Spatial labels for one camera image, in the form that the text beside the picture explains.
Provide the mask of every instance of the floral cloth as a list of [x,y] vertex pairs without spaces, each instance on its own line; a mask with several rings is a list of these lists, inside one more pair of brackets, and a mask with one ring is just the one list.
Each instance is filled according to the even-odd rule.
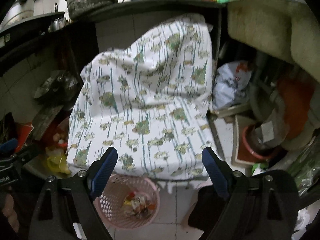
[[84,86],[70,116],[69,164],[88,168],[112,146],[120,174],[207,175],[201,152],[216,148],[205,117],[212,46],[203,16],[168,20],[125,50],[100,53],[81,76]]

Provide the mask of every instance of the white floor tile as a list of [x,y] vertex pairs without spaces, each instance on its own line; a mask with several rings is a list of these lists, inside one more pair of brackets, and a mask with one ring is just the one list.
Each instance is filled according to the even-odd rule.
[[107,229],[108,229],[108,232],[111,235],[112,239],[115,239],[116,229],[113,227],[109,227]]
[[198,191],[192,187],[177,187],[177,224],[180,224],[190,207],[197,200]]
[[226,123],[224,119],[217,119],[214,121],[214,124],[217,128],[224,156],[225,158],[230,158],[233,147],[233,124]]
[[173,188],[172,194],[167,190],[160,190],[160,210],[154,223],[175,223],[176,222],[176,190]]
[[177,240],[198,240],[203,231],[197,228],[183,228],[177,225]]
[[114,240],[175,240],[176,225],[151,224],[133,230],[116,230]]
[[234,166],[231,164],[231,158],[226,158],[226,162],[233,171],[241,171],[245,175],[245,168]]

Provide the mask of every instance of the pipe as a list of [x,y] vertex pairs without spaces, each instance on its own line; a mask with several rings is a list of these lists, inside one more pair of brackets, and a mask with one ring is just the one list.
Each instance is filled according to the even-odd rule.
[[258,81],[260,80],[261,73],[267,64],[267,60],[268,60],[268,55],[266,53],[257,51],[257,55],[256,55],[257,69],[254,72],[252,82],[249,84],[250,106],[254,116],[260,122],[263,122],[265,120],[265,117],[262,115],[258,105],[258,95],[260,90],[260,88],[258,87]]
[[278,108],[278,114],[283,118],[284,111],[285,111],[285,103],[282,99],[282,97],[279,95],[279,92],[277,89],[273,90],[273,92],[270,95],[270,101],[274,102]]

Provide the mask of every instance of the wall tile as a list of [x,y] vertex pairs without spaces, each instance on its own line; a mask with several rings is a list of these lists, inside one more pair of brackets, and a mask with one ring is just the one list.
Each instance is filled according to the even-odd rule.
[[9,92],[18,107],[12,110],[16,122],[31,122],[42,108],[34,99],[37,85],[31,72],[16,82]]
[[54,2],[52,2],[51,0],[42,0],[42,2],[43,2],[43,13],[51,13],[52,8],[54,8]]
[[170,19],[171,11],[158,11],[149,13],[139,13],[133,15],[134,29],[151,29],[159,23]]
[[17,65],[10,68],[3,75],[3,79],[8,88],[12,87],[12,85],[19,80],[26,73],[30,72],[30,66],[26,59],[17,63]]
[[31,73],[34,78],[36,87],[40,86],[47,78],[50,77],[52,70],[57,70],[57,69],[58,69],[58,64],[55,60],[48,60],[42,63],[40,67],[33,69]]
[[7,91],[0,99],[0,119],[7,113],[14,112],[17,108],[18,106],[13,100],[12,95]]
[[135,42],[134,31],[115,33],[109,36],[98,37],[99,52],[108,48],[126,49]]
[[134,36],[135,39],[137,40],[138,38],[140,38],[143,34],[145,34],[148,30],[150,30],[150,28],[145,27],[145,28],[138,28],[134,30]]
[[47,46],[42,50],[31,54],[27,61],[31,70],[41,66],[44,62],[54,59],[54,46]]
[[35,6],[33,9],[33,15],[40,15],[43,14],[43,0],[39,0],[35,2]]
[[96,24],[97,37],[133,30],[133,17],[126,15]]
[[4,82],[4,79],[0,77],[0,98],[8,91],[8,87]]

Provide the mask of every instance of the black shelf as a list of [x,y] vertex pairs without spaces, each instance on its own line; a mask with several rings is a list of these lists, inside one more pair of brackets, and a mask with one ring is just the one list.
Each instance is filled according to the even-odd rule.
[[11,49],[8,53],[0,57],[0,77],[3,76],[11,67],[16,65],[21,60],[29,57],[32,53],[41,49],[44,44],[48,44],[55,33],[48,33],[45,35],[37,36],[29,41],[26,41],[15,48]]
[[210,9],[224,7],[224,4],[210,0],[131,0],[96,9],[78,20],[97,23],[128,14],[162,10],[195,12],[210,17],[213,13]]
[[0,48],[0,57],[43,32],[48,32],[51,22],[63,15],[64,12],[37,15],[4,27],[0,30],[0,38],[5,37],[5,44]]

